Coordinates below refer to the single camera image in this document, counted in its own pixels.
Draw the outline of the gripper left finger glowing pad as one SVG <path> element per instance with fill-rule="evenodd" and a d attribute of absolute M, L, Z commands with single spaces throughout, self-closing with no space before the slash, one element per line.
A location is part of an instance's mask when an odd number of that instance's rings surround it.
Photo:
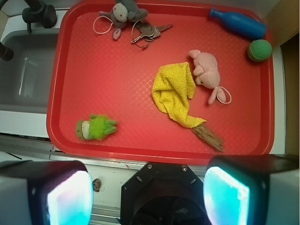
<path fill-rule="evenodd" d="M 0 164 L 2 225 L 87 225 L 92 206 L 92 177 L 80 161 Z"/>

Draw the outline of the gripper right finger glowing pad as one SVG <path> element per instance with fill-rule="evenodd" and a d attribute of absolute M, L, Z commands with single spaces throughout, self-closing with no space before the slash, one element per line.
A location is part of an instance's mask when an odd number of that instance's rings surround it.
<path fill-rule="evenodd" d="M 297 156 L 216 156 L 203 180 L 204 206 L 213 225 L 298 225 Z"/>

